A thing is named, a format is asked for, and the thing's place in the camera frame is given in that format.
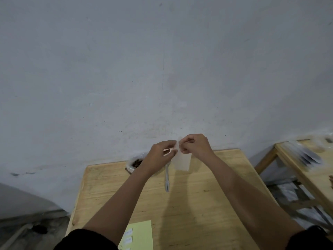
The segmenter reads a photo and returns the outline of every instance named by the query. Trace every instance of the forearm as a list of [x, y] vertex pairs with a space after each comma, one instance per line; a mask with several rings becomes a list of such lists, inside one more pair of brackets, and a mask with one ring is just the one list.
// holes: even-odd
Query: forearm
[[146, 171], [137, 168], [83, 228], [95, 231], [118, 245], [149, 177]]
[[217, 156], [210, 156], [205, 164], [261, 249], [284, 249], [290, 237], [303, 230], [269, 197], [242, 179]]

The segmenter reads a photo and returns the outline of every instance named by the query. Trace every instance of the hand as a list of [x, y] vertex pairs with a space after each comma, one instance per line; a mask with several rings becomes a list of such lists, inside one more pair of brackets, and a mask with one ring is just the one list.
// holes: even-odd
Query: hand
[[187, 135], [179, 141], [179, 149], [184, 154], [192, 153], [202, 162], [211, 155], [215, 155], [208, 139], [203, 134]]
[[152, 145], [139, 168], [145, 169], [152, 176], [177, 154], [177, 149], [170, 151], [170, 148], [173, 148], [175, 144], [176, 140], [167, 140]]

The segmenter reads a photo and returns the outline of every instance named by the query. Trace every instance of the sleeve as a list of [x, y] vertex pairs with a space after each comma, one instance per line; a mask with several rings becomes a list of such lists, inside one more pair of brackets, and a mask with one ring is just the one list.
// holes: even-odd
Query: sleeve
[[306, 231], [292, 236], [286, 250], [290, 249], [333, 249], [333, 242], [325, 236], [327, 233], [320, 226], [314, 225]]
[[54, 250], [60, 249], [118, 250], [118, 247], [112, 241], [97, 232], [76, 229], [64, 237], [54, 248]]

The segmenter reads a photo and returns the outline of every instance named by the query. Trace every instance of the person's left hand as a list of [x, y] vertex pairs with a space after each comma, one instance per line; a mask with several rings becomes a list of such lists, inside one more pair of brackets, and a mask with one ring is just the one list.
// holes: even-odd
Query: person's left hand
[[144, 169], [152, 176], [163, 168], [176, 155], [176, 149], [170, 151], [170, 148], [173, 148], [175, 144], [176, 140], [167, 140], [152, 145], [152, 148], [141, 162], [139, 168]]

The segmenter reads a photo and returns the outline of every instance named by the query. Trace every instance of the table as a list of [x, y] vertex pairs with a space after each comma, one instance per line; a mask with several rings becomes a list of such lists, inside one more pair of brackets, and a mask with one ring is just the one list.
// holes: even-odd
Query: table
[[[273, 198], [239, 149], [216, 151], [241, 177]], [[81, 228], [129, 176], [125, 162], [88, 166], [66, 234]], [[153, 246], [159, 249], [258, 249], [212, 172], [192, 157], [189, 172], [169, 168], [170, 192], [164, 170], [146, 183], [130, 223], [152, 221]]]
[[294, 207], [292, 209], [307, 208], [320, 204], [333, 217], [333, 189], [329, 181], [329, 175], [333, 175], [333, 150], [318, 147], [311, 140], [301, 140], [299, 142], [321, 156], [325, 165], [309, 171], [284, 149], [282, 142], [275, 144], [273, 149], [265, 155], [255, 169], [260, 174], [279, 157], [286, 166], [293, 170], [297, 179], [315, 198], [302, 203], [293, 202]]

